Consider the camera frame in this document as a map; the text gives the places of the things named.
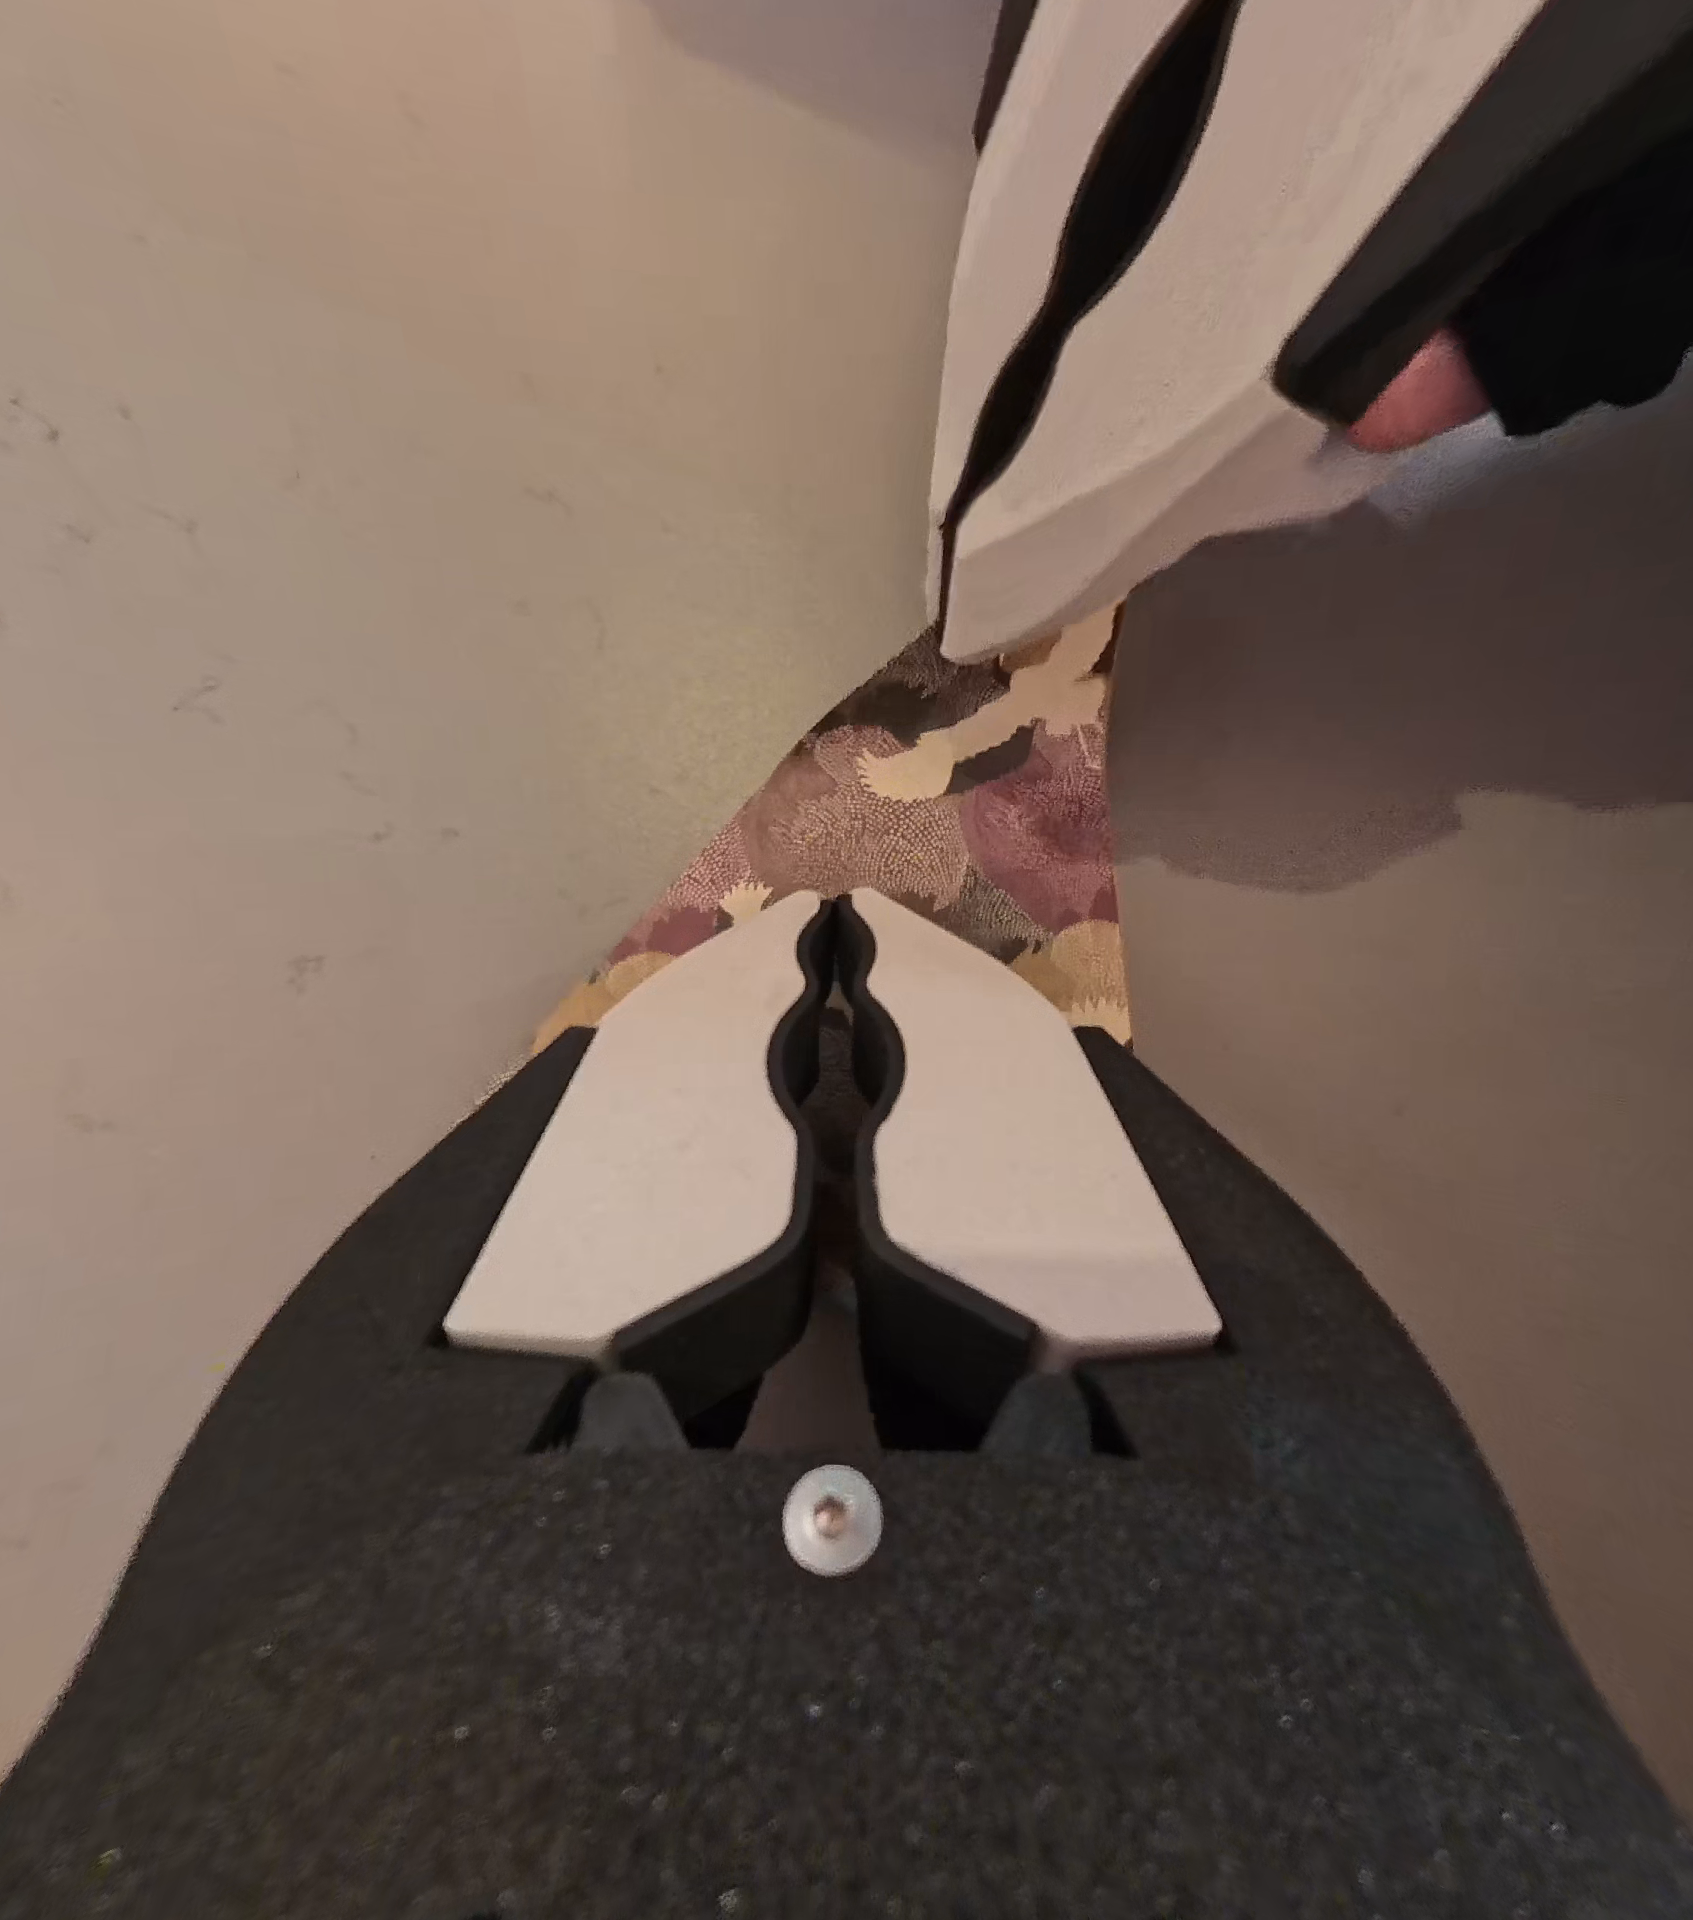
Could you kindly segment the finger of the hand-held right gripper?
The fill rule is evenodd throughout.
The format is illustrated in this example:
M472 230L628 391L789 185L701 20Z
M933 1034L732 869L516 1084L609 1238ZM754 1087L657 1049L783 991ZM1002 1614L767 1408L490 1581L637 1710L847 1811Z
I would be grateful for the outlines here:
M978 125L933 423L928 606L980 615L978 504L1028 447L1062 349L1167 215L1208 125L1241 3L1011 3Z
M1271 364L1540 3L1243 3L1208 125L1157 232L1062 349L978 504L985 660L1107 609L1205 537L1333 512L1379 458Z

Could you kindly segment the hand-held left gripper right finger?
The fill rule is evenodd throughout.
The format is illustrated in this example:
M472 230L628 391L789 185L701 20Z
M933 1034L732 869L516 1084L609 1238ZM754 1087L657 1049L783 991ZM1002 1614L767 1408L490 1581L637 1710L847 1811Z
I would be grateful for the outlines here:
M1090 1041L1011 964L877 888L846 898L868 1098L859 1342L877 1413L978 1443L1022 1379L1202 1355L1218 1308Z

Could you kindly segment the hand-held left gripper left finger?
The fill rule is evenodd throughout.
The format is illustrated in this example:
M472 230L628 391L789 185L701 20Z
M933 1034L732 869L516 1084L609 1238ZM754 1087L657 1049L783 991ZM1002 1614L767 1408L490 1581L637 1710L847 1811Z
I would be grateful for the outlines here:
M795 892L593 1022L447 1310L448 1347L643 1376L690 1446L738 1448L814 1303L803 1104L832 954L836 901Z

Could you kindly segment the crane patterned origami paper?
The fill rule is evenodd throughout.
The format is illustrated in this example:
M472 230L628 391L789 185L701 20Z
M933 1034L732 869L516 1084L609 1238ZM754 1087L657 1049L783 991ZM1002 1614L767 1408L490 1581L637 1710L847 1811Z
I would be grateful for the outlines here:
M527 1051L795 892L873 888L1132 1042L1107 724L1123 606L989 662L923 632L842 697L651 901Z

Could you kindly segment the person's right hand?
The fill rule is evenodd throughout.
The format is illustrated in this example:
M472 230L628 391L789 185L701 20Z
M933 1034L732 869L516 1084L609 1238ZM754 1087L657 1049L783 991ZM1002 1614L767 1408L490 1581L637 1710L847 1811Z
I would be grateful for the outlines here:
M1540 435L1666 391L1693 349L1693 127L1513 247L1345 434L1403 452L1481 419Z

